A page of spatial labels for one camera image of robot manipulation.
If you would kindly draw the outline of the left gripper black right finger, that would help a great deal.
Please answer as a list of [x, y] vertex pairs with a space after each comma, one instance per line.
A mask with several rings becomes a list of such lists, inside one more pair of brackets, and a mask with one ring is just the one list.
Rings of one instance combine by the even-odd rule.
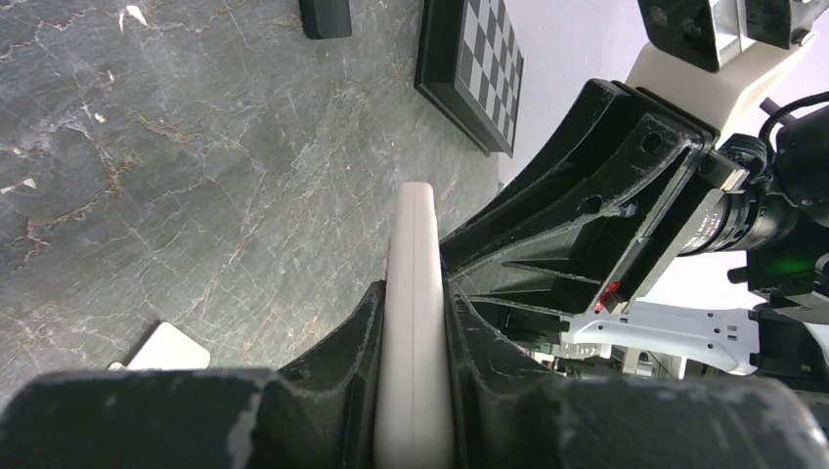
[[824, 468], [807, 406], [766, 378], [563, 377], [447, 282], [459, 468]]

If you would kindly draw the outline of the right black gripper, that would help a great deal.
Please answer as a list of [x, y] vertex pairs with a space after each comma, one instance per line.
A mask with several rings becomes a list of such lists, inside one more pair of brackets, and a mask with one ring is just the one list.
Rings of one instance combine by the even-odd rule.
[[656, 276], [710, 191], [712, 125], [642, 88], [592, 79], [531, 162], [440, 243], [475, 303], [564, 317]]

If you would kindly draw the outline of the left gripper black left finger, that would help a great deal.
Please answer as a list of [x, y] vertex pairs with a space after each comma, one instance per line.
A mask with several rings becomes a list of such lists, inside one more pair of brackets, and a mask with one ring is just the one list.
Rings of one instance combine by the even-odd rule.
[[269, 368], [63, 371], [1, 416], [5, 468], [369, 468], [386, 285]]

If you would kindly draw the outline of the red white remote control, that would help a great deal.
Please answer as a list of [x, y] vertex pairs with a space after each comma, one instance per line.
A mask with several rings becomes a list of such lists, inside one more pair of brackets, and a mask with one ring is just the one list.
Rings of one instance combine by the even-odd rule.
[[451, 468], [455, 425], [432, 187], [396, 190], [373, 429], [377, 468]]

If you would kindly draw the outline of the white remote battery cover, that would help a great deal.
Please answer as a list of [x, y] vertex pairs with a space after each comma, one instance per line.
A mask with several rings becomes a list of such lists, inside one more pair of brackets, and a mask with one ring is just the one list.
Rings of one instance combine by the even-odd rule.
[[107, 370], [188, 370], [206, 369], [210, 352], [168, 321], [159, 322], [127, 357], [112, 362]]

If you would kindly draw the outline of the black remote control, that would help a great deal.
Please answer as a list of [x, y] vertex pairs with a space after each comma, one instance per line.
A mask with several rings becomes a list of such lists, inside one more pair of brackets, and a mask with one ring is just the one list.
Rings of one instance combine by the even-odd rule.
[[347, 38], [352, 35], [348, 0], [299, 0], [304, 34], [313, 40]]

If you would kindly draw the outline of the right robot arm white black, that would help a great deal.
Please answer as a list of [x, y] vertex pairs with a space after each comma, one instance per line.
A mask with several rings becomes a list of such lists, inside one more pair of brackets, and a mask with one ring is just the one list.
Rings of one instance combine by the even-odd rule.
[[[718, 131], [642, 88], [592, 80], [537, 156], [441, 240], [442, 264], [494, 326], [565, 373], [703, 370], [828, 380], [828, 96], [777, 108], [757, 135]], [[644, 301], [676, 258], [741, 251], [749, 310]]]

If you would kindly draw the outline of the black white checkerboard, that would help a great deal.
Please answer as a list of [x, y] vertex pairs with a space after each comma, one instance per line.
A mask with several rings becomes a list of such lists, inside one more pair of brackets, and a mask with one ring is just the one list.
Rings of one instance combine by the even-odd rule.
[[523, 68], [502, 0], [423, 3], [414, 87], [487, 154], [513, 155]]

